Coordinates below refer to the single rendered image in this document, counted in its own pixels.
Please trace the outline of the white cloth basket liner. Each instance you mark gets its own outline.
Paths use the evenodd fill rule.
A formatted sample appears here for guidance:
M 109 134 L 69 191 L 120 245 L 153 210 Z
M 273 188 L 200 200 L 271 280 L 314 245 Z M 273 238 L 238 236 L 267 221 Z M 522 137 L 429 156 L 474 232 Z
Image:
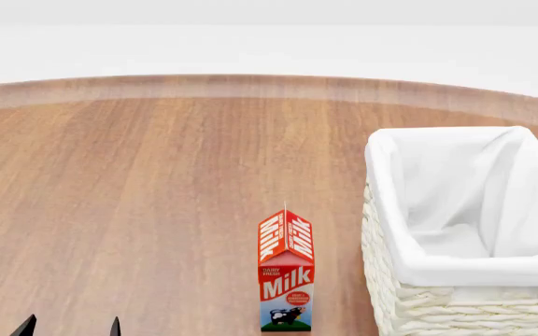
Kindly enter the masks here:
M 365 160 L 400 282 L 538 287 L 538 139 L 528 128 L 381 129 Z

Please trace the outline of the white woven basket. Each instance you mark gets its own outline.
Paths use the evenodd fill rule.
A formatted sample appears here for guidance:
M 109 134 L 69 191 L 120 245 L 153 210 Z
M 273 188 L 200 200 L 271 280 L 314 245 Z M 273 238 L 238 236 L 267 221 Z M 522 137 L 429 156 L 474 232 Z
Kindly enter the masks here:
M 400 282 L 369 187 L 363 198 L 363 268 L 379 336 L 538 336 L 538 289 L 491 290 L 491 299 L 472 300 L 459 287 Z

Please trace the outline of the red milk carton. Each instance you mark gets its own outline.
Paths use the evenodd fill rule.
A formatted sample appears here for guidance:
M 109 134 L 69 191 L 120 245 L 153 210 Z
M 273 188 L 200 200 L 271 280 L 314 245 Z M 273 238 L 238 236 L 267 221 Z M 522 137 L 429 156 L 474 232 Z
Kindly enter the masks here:
M 315 251 L 312 224 L 281 209 L 258 226 L 262 332 L 312 329 Z

